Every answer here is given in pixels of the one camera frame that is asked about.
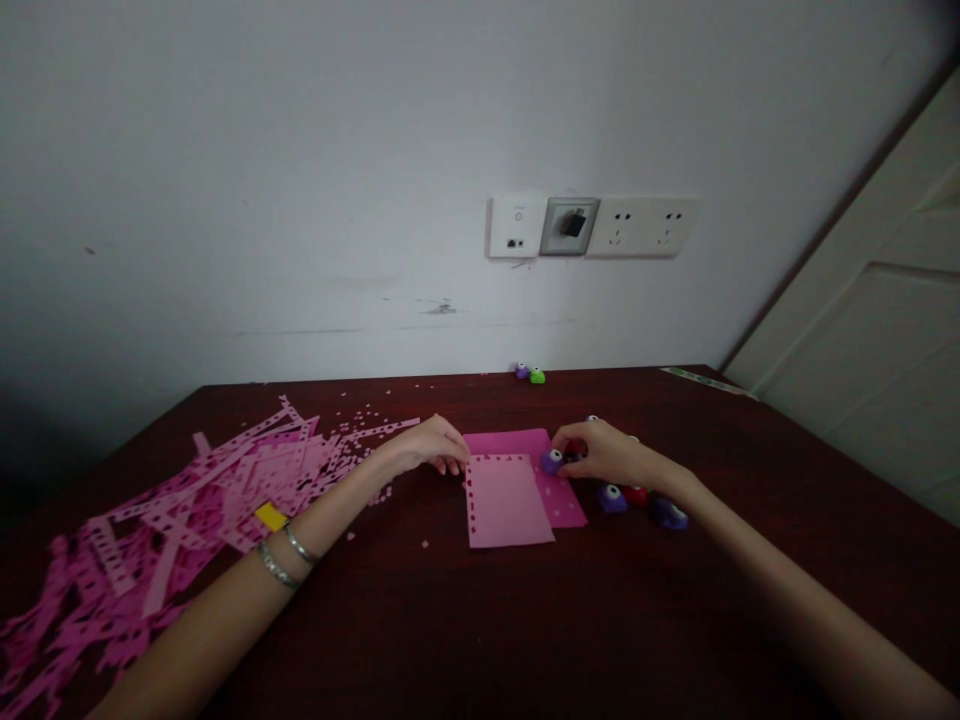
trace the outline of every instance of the door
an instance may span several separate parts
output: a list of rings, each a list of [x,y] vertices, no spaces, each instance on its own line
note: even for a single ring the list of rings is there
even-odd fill
[[[960,71],[725,372],[960,526]]]

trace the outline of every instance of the bangle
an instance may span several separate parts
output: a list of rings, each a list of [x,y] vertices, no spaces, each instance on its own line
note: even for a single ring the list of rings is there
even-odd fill
[[[287,534],[287,540],[289,540],[290,544],[293,545],[293,549],[297,551],[297,554],[303,558],[303,561],[307,563],[307,565],[316,565],[317,560],[320,558],[307,550],[303,545],[300,544],[300,541],[293,536],[293,530],[290,527],[289,520],[283,524],[283,531]]]
[[[260,553],[260,559],[263,560],[264,566],[267,570],[270,571],[270,574],[273,575],[277,580],[282,582],[291,590],[296,590],[300,587],[300,583],[294,580],[287,574],[287,571],[284,570],[277,564],[277,561],[273,559],[273,555],[270,554],[270,548],[267,547],[267,541],[263,540],[257,545],[257,552]]]

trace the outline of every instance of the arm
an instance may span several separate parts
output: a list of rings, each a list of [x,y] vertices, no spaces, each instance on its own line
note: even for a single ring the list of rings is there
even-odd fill
[[[450,423],[435,415],[384,443],[291,523],[297,540],[323,556],[395,476],[429,462],[441,474],[458,475],[470,457]],[[298,581],[310,573],[284,533],[267,546]],[[182,617],[107,694],[89,716],[101,718],[193,717],[280,614],[294,591],[281,584],[252,552],[201,593]]]
[[[681,465],[602,420],[561,428],[553,446],[583,440],[568,477],[596,477],[667,495],[723,547],[769,604],[777,628],[848,716],[956,718],[960,703],[711,493]]]

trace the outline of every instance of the pink paper sheet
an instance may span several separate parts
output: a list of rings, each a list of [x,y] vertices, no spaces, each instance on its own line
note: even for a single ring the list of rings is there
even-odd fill
[[[466,485],[471,548],[554,541],[529,455],[473,455]]]
[[[518,430],[506,433],[473,433],[464,435],[470,452],[477,454],[525,453],[530,456],[537,487],[540,488],[540,500],[554,528],[583,527],[587,517],[583,514],[580,501],[577,500],[570,483],[563,479],[547,475],[540,465],[540,457],[550,450],[550,436],[543,428]]]

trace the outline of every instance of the hand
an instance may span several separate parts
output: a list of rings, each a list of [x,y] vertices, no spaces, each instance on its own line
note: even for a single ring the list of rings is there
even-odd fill
[[[466,472],[470,448],[445,418],[434,415],[429,420],[406,430],[378,447],[374,455],[390,458],[394,476],[413,470],[421,463],[430,463],[441,475]]]
[[[587,444],[588,455],[560,468],[561,477],[594,477],[614,485],[644,487],[673,496],[681,484],[695,481],[692,472],[624,435],[604,420],[566,425],[553,437],[553,447],[563,452],[570,440]]]

